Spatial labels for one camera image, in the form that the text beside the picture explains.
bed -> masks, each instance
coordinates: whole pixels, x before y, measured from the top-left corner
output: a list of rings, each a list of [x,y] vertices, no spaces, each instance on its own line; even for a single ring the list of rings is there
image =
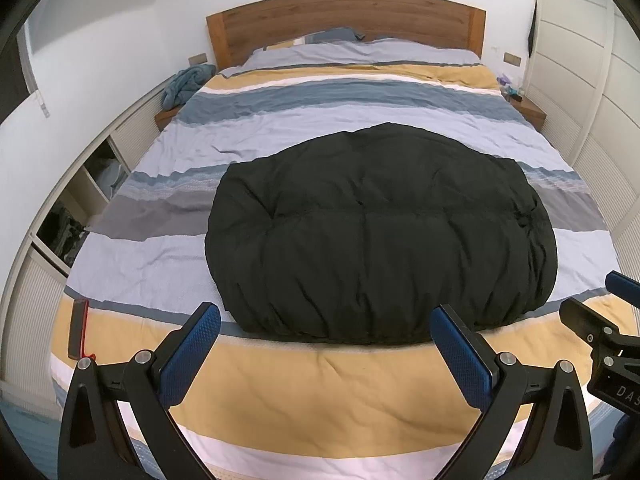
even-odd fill
[[[586,184],[500,95],[480,63],[484,11],[443,0],[266,0],[207,18],[222,72],[158,137],[78,254],[60,301],[50,369],[60,402],[74,298],[88,298],[85,351],[98,363],[155,348],[202,301],[222,332],[184,402],[171,413],[220,479],[433,478],[473,426],[433,344],[400,348],[276,342],[245,333],[207,269],[204,235],[229,164],[329,133],[409,124],[514,158],[549,213],[558,278],[549,301],[484,335],[524,364],[568,359],[581,384],[590,348],[559,321],[574,296],[636,335],[632,307],[607,294],[618,269]],[[361,43],[262,47],[351,26]],[[595,428],[608,408],[585,392]],[[145,468],[159,476],[130,408],[124,421]],[[528,410],[495,462],[504,470]]]

black quilt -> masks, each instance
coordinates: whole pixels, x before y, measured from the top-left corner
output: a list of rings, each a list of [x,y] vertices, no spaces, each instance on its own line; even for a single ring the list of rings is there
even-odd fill
[[[232,164],[205,252],[245,331],[350,344],[430,340],[441,303],[475,330],[510,324],[558,267],[514,160],[389,123]]]

light switch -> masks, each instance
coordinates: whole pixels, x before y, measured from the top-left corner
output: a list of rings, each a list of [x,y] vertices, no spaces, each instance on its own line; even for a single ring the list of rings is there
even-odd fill
[[[522,58],[518,56],[514,56],[513,54],[509,54],[508,52],[504,53],[504,62],[509,63],[513,66],[520,66],[522,64]]]

wooden nightstand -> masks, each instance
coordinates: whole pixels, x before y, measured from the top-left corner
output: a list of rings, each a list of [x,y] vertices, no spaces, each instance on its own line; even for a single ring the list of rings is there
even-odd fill
[[[542,131],[542,126],[545,124],[546,120],[546,114],[538,108],[531,99],[523,97],[521,103],[517,102],[515,99],[511,99],[509,102],[511,106],[519,111],[537,131]]]
[[[158,129],[160,131],[164,130],[167,125],[171,122],[171,119],[180,111],[184,105],[177,106],[175,108],[171,108],[171,110],[162,111],[156,114],[156,124],[158,125]]]

bed sheet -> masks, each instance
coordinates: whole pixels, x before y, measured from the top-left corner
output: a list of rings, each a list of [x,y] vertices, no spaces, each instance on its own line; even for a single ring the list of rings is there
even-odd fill
[[[560,323],[564,298],[575,296],[621,332],[638,333],[632,308],[604,289],[618,262],[586,184],[501,97],[475,54],[389,39],[258,50],[187,102],[95,224],[72,268],[50,358],[60,402],[75,365],[66,357],[73,298],[90,300],[85,347],[99,364],[155,348],[202,301],[212,301],[222,314],[221,336],[171,413],[215,475],[433,478],[479,413],[466,405],[433,344],[345,347],[245,333],[224,310],[204,255],[210,206],[229,164],[385,122],[519,163],[549,213],[558,277],[545,305],[485,337],[524,364],[568,359],[586,384],[590,348]],[[594,420],[598,401],[585,396]],[[158,475],[130,408],[121,410],[143,463]],[[512,455],[527,415],[522,408],[497,465]]]

